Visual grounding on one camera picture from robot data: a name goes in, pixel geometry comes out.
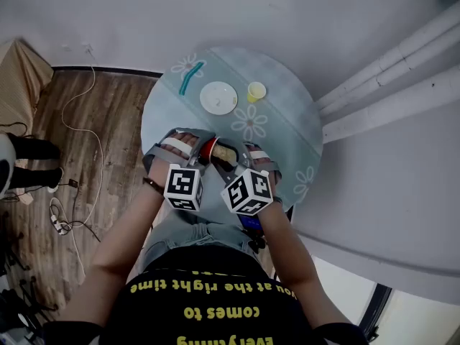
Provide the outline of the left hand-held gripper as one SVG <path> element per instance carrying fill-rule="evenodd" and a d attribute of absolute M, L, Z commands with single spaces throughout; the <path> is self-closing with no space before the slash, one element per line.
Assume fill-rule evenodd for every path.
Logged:
<path fill-rule="evenodd" d="M 193 147 L 170 137 L 176 132 L 188 132 L 197 138 Z M 168 161 L 169 170 L 165 188 L 162 192 L 171 208 L 184 211 L 199 211 L 203 195 L 201 175 L 204 166 L 211 160 L 211 148 L 216 141 L 216 134 L 207 130 L 176 128 L 170 130 L 160 142 L 154 144 L 144 155 L 142 161 L 146 171 L 150 171 L 152 161 L 159 157 Z M 190 156 L 188 160 L 161 148 L 170 144 Z"/>

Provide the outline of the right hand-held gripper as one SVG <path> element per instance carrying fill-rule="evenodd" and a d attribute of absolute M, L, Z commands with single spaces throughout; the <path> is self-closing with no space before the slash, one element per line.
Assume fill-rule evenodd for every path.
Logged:
<path fill-rule="evenodd" d="M 221 196 L 230 212 L 255 216 L 271 203 L 282 203 L 282 199 L 272 194 L 269 173 L 254 169 L 249 145 L 258 146 L 252 142 L 219 140 L 218 157 L 212 157 L 211 164 L 225 182 Z"/>

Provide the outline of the person's right hand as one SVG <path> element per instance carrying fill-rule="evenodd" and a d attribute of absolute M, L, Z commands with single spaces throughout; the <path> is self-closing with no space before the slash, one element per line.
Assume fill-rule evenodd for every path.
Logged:
<path fill-rule="evenodd" d="M 254 169 L 258 172 L 267 171 L 272 194 L 276 194 L 276 186 L 282 179 L 282 174 L 275 161 L 272 161 L 267 153 L 258 146 L 249 145 L 248 150 L 252 158 Z"/>

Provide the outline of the person's left hand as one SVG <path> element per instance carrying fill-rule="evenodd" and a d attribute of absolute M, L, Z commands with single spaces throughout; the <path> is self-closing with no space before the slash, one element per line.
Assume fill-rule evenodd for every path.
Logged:
<path fill-rule="evenodd" d="M 188 132 L 176 132 L 174 134 L 171 134 L 170 137 L 178 139 L 181 143 L 187 144 L 190 147 L 193 147 L 195 143 L 198 141 L 197 137 Z M 161 148 L 167 150 L 170 153 L 178 155 L 184 160 L 188 160 L 190 158 L 189 155 L 170 144 L 162 144 Z M 167 173 L 169 170 L 169 164 L 170 163 L 168 161 L 165 161 L 159 157 L 155 157 L 152 161 L 148 177 L 154 180 L 159 186 L 165 187 Z"/>

